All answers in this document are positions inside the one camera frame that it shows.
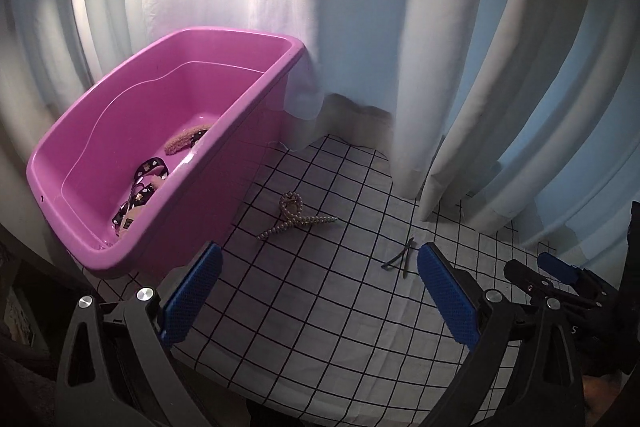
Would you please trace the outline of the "pink fuzzy strawberry headband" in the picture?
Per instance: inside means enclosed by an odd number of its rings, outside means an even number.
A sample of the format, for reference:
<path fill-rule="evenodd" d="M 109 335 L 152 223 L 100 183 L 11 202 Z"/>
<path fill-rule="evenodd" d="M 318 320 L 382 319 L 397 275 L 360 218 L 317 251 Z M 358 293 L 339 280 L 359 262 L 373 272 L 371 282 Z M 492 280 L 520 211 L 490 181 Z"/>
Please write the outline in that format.
<path fill-rule="evenodd" d="M 194 147 L 204 134 L 212 127 L 211 124 L 198 124 L 174 135 L 164 144 L 164 153 L 168 156 L 176 155 L 186 148 Z"/>

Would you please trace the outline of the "white black grid cloth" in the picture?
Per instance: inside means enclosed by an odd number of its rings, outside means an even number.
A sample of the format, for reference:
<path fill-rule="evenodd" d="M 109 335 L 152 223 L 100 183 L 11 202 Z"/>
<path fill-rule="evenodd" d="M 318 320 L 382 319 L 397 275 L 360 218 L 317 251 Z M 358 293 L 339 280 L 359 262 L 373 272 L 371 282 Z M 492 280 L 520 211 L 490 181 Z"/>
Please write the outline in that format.
<path fill-rule="evenodd" d="M 302 196 L 306 215 L 334 223 L 257 236 L 280 221 L 280 197 Z M 186 366 L 287 418 L 326 426 L 415 426 L 460 369 L 456 343 L 416 267 L 408 277 L 381 265 L 414 238 L 434 242 L 480 286 L 514 303 L 509 260 L 534 265 L 514 227 L 478 233 L 459 207 L 426 220 L 395 196 L 377 150 L 327 135 L 294 152 L 270 147 L 224 242 L 221 277 L 186 340 L 172 352 Z"/>

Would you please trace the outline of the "pearl hair claw clip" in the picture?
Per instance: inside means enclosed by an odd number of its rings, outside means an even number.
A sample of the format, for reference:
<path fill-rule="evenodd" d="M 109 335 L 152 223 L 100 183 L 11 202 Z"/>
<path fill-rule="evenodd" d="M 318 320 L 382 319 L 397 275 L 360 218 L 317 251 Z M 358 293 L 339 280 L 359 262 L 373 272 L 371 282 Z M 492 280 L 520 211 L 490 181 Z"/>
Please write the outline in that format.
<path fill-rule="evenodd" d="M 292 228 L 311 227 L 334 223 L 337 217 L 329 215 L 306 215 L 302 196 L 296 192 L 286 192 L 280 197 L 280 221 L 270 229 L 260 233 L 257 238 L 266 241 L 269 237 L 288 231 Z"/>

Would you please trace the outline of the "pink plastic storage bin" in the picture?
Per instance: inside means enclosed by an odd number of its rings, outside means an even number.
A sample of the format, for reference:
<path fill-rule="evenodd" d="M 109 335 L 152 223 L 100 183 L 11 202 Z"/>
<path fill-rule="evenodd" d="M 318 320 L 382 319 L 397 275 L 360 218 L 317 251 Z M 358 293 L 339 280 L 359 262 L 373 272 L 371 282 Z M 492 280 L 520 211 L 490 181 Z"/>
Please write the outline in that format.
<path fill-rule="evenodd" d="M 98 277 L 164 275 L 224 242 L 305 54 L 290 36 L 191 27 L 81 95 L 26 169 L 66 251 Z"/>

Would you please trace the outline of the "white curtain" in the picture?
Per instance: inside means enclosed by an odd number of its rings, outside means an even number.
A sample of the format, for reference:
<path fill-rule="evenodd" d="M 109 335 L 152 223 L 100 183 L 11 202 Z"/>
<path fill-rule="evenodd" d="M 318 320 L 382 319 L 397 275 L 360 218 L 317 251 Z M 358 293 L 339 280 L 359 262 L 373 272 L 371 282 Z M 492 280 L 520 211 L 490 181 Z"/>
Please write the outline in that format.
<path fill-rule="evenodd" d="M 639 0 L 86 0 L 103 72 L 189 26 L 302 40 L 285 108 L 384 150 L 422 213 L 513 223 L 614 271 L 639 197 Z M 1 116 L 27 156 L 91 86 L 70 0 L 1 0 Z"/>

